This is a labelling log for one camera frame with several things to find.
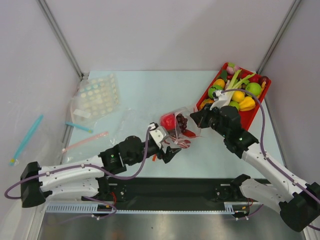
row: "teal pen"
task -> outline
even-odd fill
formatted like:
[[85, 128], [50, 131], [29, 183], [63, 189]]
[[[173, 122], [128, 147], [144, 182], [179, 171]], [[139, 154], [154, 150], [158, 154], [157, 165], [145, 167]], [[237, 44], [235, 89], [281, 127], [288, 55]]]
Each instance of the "teal pen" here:
[[13, 158], [10, 160], [10, 165], [13, 166], [15, 165], [16, 159], [19, 158], [20, 154], [23, 152], [23, 150], [25, 149], [25, 147], [27, 146], [27, 144], [29, 143], [30, 139], [32, 138], [32, 136], [35, 134], [37, 128], [39, 127], [40, 123], [42, 122], [42, 119], [44, 118], [44, 115], [41, 114], [37, 120], [35, 120], [35, 122], [33, 123], [33, 125], [31, 126], [31, 128], [29, 129], [29, 131], [26, 133], [26, 135], [24, 136], [22, 142], [20, 143], [18, 149], [16, 150]]
[[79, 124], [76, 124], [76, 123], [73, 123], [73, 122], [70, 122], [70, 121], [66, 121], [65, 124], [69, 125], [69, 126], [72, 126], [72, 127], [75, 127], [77, 129], [81, 129], [81, 130], [84, 130], [84, 131], [87, 131], [88, 133], [93, 133], [94, 131], [88, 127], [85, 127], [85, 126], [81, 126]]

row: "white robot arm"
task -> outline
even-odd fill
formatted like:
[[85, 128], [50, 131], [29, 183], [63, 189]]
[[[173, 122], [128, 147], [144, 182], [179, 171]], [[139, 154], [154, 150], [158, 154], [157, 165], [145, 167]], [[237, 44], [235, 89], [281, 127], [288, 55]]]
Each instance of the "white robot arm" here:
[[308, 184], [265, 152], [263, 143], [242, 128], [238, 110], [226, 104], [229, 91], [234, 90], [216, 91], [215, 102], [192, 113], [191, 118], [199, 128], [212, 128], [223, 136], [230, 152], [256, 168], [272, 184], [263, 185], [243, 174], [234, 180], [242, 195], [270, 207], [290, 228], [302, 231], [320, 215], [320, 185]]
[[[302, 231], [320, 215], [320, 185], [316, 182], [308, 184], [269, 156], [258, 139], [242, 128], [237, 109], [226, 105], [228, 96], [218, 91], [216, 97], [212, 105], [207, 104], [190, 117], [199, 128], [212, 128], [223, 136], [224, 144], [230, 152], [256, 168], [272, 184], [266, 186], [242, 174], [232, 181], [232, 185], [244, 197], [254, 199], [279, 213], [294, 231]], [[150, 124], [147, 136], [150, 139], [147, 138], [145, 142], [129, 136], [118, 145], [82, 162], [43, 167], [37, 162], [31, 162], [18, 183], [21, 184], [21, 197], [8, 195], [16, 184], [6, 191], [5, 196], [21, 198], [24, 208], [43, 204], [46, 198], [87, 196], [103, 199], [104, 194], [109, 192], [105, 176], [130, 179], [116, 174], [125, 172], [126, 165], [141, 162], [142, 169], [146, 158], [154, 154], [168, 163], [181, 150], [167, 147], [164, 153], [162, 142], [169, 135], [156, 123]]]

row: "white table surface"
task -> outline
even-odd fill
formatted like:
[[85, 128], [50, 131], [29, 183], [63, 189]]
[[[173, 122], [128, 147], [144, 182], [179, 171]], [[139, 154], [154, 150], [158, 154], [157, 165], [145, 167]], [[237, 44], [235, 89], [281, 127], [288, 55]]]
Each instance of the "white table surface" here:
[[[93, 134], [109, 131], [109, 138], [104, 145], [97, 141], [96, 151], [104, 151], [112, 147], [110, 141], [116, 139], [117, 142], [121, 142], [130, 135], [136, 135], [144, 141], [150, 122], [158, 122], [162, 114], [180, 107], [194, 105], [218, 72], [91, 71], [89, 79], [104, 77], [111, 73], [117, 77], [120, 106], [116, 112], [97, 122]], [[283, 164], [267, 107], [265, 103], [262, 105], [266, 112], [265, 149]], [[262, 114], [259, 110], [249, 131], [260, 139], [261, 127]], [[92, 134], [83, 130], [73, 129], [70, 145], [91, 136]], [[191, 147], [183, 149], [168, 164], [158, 159], [156, 161], [147, 159], [139, 177], [235, 178], [246, 174], [252, 178], [264, 178], [251, 165], [230, 153], [224, 145], [223, 138], [212, 129], [203, 129], [201, 136], [191, 140]], [[85, 153], [92, 152], [93, 149], [80, 146], [77, 151]], [[75, 151], [70, 151], [66, 156], [70, 157], [72, 154], [74, 155]], [[67, 157], [63, 163], [71, 162]], [[129, 166], [127, 172], [121, 173], [120, 176], [131, 176], [138, 168], [139, 164]]]

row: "red tomato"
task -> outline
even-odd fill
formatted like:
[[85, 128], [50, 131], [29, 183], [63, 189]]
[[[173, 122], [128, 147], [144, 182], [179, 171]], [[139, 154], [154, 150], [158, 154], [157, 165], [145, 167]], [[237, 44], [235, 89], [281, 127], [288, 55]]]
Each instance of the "red tomato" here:
[[176, 118], [172, 113], [165, 114], [160, 118], [160, 125], [167, 131], [173, 130], [176, 127]]
[[244, 79], [246, 76], [250, 75], [249, 73], [243, 72], [241, 74], [241, 79]]
[[260, 76], [258, 74], [249, 78], [250, 83], [259, 83]]

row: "pink straw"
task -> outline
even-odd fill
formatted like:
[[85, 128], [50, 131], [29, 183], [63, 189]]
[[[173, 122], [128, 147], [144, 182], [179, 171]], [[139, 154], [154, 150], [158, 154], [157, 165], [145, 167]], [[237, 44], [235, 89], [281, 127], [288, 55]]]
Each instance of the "pink straw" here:
[[77, 143], [75, 143], [75, 144], [73, 144], [71, 146], [68, 146], [68, 147], [62, 149], [62, 153], [64, 154], [66, 151], [69, 151], [70, 149], [76, 148], [76, 147], [78, 147], [78, 146], [80, 146], [82, 144], [88, 143], [88, 142], [90, 142], [92, 140], [107, 136], [108, 134], [109, 134], [109, 132], [105, 131], [105, 132], [99, 133], [97, 135], [94, 135], [92, 137], [86, 138], [86, 139], [84, 139], [82, 141], [79, 141], [79, 142], [77, 142]]

